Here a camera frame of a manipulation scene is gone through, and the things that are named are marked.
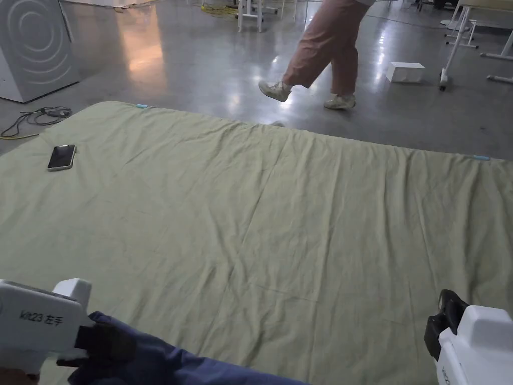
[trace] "pink pants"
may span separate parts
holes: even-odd
[[[355,43],[368,9],[356,0],[324,0],[290,60],[283,83],[308,88],[331,62],[331,93],[353,94],[358,75]]]

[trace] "blue fabric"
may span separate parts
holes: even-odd
[[[93,321],[114,325],[137,340],[135,360],[102,365],[88,360],[69,377],[71,385],[304,385],[176,348],[115,318],[95,312]]]

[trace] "shoe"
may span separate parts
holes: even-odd
[[[348,110],[353,108],[356,105],[356,100],[354,99],[354,95],[350,96],[338,96],[331,100],[324,102],[324,107],[332,109],[332,110]]]
[[[261,81],[258,83],[258,87],[265,96],[276,99],[279,102],[286,101],[292,90],[292,86],[287,86],[283,82],[277,82],[270,86],[269,83]]]

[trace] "mattress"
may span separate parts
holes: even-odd
[[[55,145],[72,169],[47,172]],[[2,278],[314,384],[433,384],[441,289],[513,310],[513,164],[106,102],[0,158]],[[69,369],[47,362],[42,384]]]

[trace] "phone screen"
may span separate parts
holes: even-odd
[[[73,162],[75,153],[75,145],[69,144],[66,146],[56,146],[53,148],[48,168],[58,168],[70,166]]]

